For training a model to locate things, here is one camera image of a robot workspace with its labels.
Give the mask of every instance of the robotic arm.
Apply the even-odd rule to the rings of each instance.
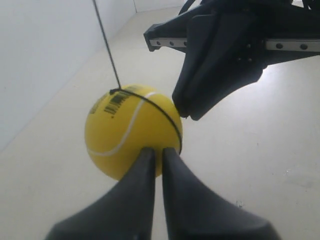
[[[181,117],[199,120],[224,97],[255,83],[272,64],[320,54],[320,0],[202,0],[188,11],[152,25],[151,52],[185,53],[172,99]]]

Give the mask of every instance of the white floor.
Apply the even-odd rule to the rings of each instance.
[[[184,54],[149,52],[143,32],[179,9],[137,14],[111,49],[124,84],[171,95]],[[211,189],[268,218],[284,240],[320,236],[319,57],[268,67],[260,81],[225,98],[198,122],[184,120],[182,156]],[[41,240],[51,226],[115,181],[91,162],[87,113],[115,78],[105,50],[93,56],[0,154],[0,239]],[[161,178],[153,239],[165,240]]]

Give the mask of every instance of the black string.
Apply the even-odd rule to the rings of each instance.
[[[109,47],[109,44],[108,44],[108,40],[107,40],[107,36],[106,36],[106,33],[105,33],[105,30],[104,30],[104,26],[102,24],[102,21],[101,21],[101,17],[100,17],[100,14],[99,14],[99,10],[98,10],[98,6],[97,6],[97,2],[96,0],[92,0],[93,2],[93,5],[94,5],[94,9],[95,9],[95,13],[96,13],[96,17],[98,18],[98,21],[99,21],[99,25],[100,25],[100,29],[101,29],[101,33],[102,33],[102,36],[103,36],[103,39],[104,39],[104,43],[105,43],[105,46],[106,46],[106,49],[107,49],[107,52],[109,54],[109,58],[110,58],[110,61],[111,61],[111,64],[112,64],[112,67],[113,67],[113,72],[114,72],[114,75],[115,75],[115,78],[116,78],[116,81],[118,83],[118,88],[117,89],[113,89],[113,90],[110,90],[110,94],[114,94],[115,92],[124,92],[124,93],[127,93],[127,94],[130,94],[132,96],[136,96],[140,99],[143,99],[144,101],[148,102],[149,104],[153,105],[155,108],[157,108],[163,115],[165,115],[165,117],[169,120],[169,122],[172,124],[172,126],[174,127],[175,131],[176,131],[176,134],[179,138],[179,143],[180,143],[180,150],[179,150],[179,153],[181,153],[182,151],[182,136],[181,136],[181,133],[179,131],[179,128],[177,127],[176,123],[172,120],[172,118],[166,113],[165,110],[163,110],[159,105],[157,105],[156,103],[154,103],[153,101],[149,100],[148,98],[144,97],[144,96],[141,96],[139,94],[136,94],[132,91],[127,91],[127,90],[124,90],[121,88],[121,83],[120,83],[120,80],[119,80],[119,76],[118,76],[118,73],[117,73],[117,69],[116,69],[116,65],[115,65],[115,62],[114,62],[114,59],[112,57],[112,54],[111,54],[111,50],[110,50],[110,47]]]
[[[92,2],[93,2],[93,5],[94,5],[96,17],[98,18],[98,21],[99,21],[99,25],[100,25],[102,36],[103,36],[103,39],[104,39],[104,43],[105,43],[106,49],[108,51],[112,67],[113,67],[113,72],[114,72],[114,75],[115,75],[115,79],[116,79],[116,81],[118,83],[118,87],[121,89],[121,84],[120,84],[119,76],[118,76],[118,73],[117,73],[116,65],[115,65],[114,59],[113,59],[113,57],[111,55],[111,50],[110,50],[110,47],[109,47],[109,44],[108,44],[108,40],[107,40],[107,36],[106,36],[105,30],[104,30],[104,26],[102,25],[102,21],[101,21],[101,17],[100,17],[100,14],[99,14],[97,2],[96,2],[96,0],[92,0]]]
[[[117,89],[112,89],[110,90],[110,94],[114,94],[115,92],[123,92],[123,93],[126,93],[126,94],[129,94],[129,95],[132,95],[132,96],[135,96],[135,97],[138,97],[140,99],[143,99],[144,101],[146,101],[147,103],[153,105],[155,108],[157,108],[168,120],[169,122],[171,123],[171,125],[173,126],[178,138],[179,138],[179,143],[180,143],[180,150],[179,150],[179,153],[181,154],[181,151],[182,151],[182,136],[181,136],[181,133],[179,131],[179,128],[178,126],[176,125],[175,121],[168,115],[168,113],[166,113],[165,110],[163,110],[158,104],[156,104],[155,102],[151,101],[150,99],[144,97],[144,96],[141,96],[137,93],[134,93],[132,91],[127,91],[127,90],[124,90],[124,89],[121,89],[121,88],[117,88]]]

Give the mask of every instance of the tennis ball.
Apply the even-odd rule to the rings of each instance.
[[[84,131],[87,152],[102,172],[120,180],[142,148],[153,148],[159,176],[163,149],[179,152],[182,147],[179,113],[168,97],[152,87],[135,84],[123,90],[106,93],[90,110]]]

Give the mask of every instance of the white wall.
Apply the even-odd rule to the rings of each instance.
[[[136,11],[145,12],[150,10],[179,7],[185,0],[134,0]]]
[[[133,0],[98,6],[109,38],[136,13]],[[91,0],[0,1],[0,151],[102,47]]]

